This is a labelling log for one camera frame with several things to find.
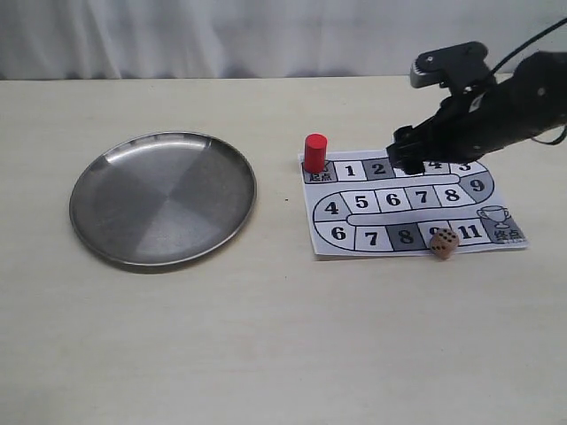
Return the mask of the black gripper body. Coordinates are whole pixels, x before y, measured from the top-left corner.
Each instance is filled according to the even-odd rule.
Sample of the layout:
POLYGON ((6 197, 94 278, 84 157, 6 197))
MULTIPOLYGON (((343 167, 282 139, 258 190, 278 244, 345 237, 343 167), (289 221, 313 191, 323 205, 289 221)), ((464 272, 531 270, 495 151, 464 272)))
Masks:
POLYGON ((421 161, 468 164, 509 145, 509 95, 502 90, 444 99, 417 126, 398 128, 392 143, 421 161))

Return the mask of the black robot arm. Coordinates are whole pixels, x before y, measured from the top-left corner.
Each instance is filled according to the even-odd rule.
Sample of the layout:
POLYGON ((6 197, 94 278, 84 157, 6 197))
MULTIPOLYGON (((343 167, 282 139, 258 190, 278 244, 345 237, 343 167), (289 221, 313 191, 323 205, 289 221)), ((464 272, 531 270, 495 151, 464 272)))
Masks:
POLYGON ((450 96, 421 124, 401 127, 386 148, 405 174, 427 162, 469 164, 566 125, 566 54, 538 51, 507 80, 450 96))

